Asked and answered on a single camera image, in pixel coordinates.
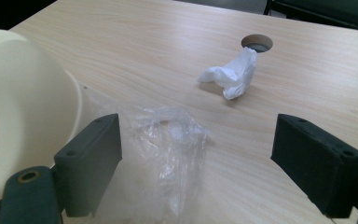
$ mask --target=cream plastic part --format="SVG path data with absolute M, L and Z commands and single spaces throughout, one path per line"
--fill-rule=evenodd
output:
M 76 80 L 24 37 L 0 31 L 0 198 L 21 169 L 53 164 L 88 123 Z

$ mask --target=table surface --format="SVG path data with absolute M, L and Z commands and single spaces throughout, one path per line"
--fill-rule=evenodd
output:
M 61 0 L 12 31 L 111 97 L 184 108 L 209 130 L 194 223 L 332 223 L 270 160 L 279 113 L 358 148 L 358 31 L 169 0 Z M 227 101 L 198 75 L 269 36 L 251 87 Z M 351 219 L 336 223 L 355 223 Z

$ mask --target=transparent plastic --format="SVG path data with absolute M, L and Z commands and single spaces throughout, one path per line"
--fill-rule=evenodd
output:
M 123 148 L 96 218 L 84 221 L 191 223 L 207 131 L 182 108 L 126 105 L 84 90 L 94 113 L 118 112 Z

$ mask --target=crumpled tissue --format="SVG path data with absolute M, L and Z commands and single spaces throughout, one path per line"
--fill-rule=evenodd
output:
M 199 76 L 198 82 L 214 81 L 223 88 L 226 99 L 234 99 L 249 88 L 255 72 L 256 60 L 256 51 L 245 47 L 237 58 L 225 66 L 215 66 L 205 70 Z

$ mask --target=screw hole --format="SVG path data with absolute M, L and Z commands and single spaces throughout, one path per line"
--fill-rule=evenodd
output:
M 354 155 L 353 152 L 347 151 L 347 150 L 343 151 L 342 153 L 344 153 L 344 155 L 347 155 L 347 156 L 353 156 Z
M 75 156 L 75 152 L 74 151 L 68 151 L 67 153 L 66 153 L 66 155 L 67 156 Z
M 29 171 L 19 176 L 18 181 L 22 184 L 29 183 L 39 178 L 40 173 L 38 171 Z

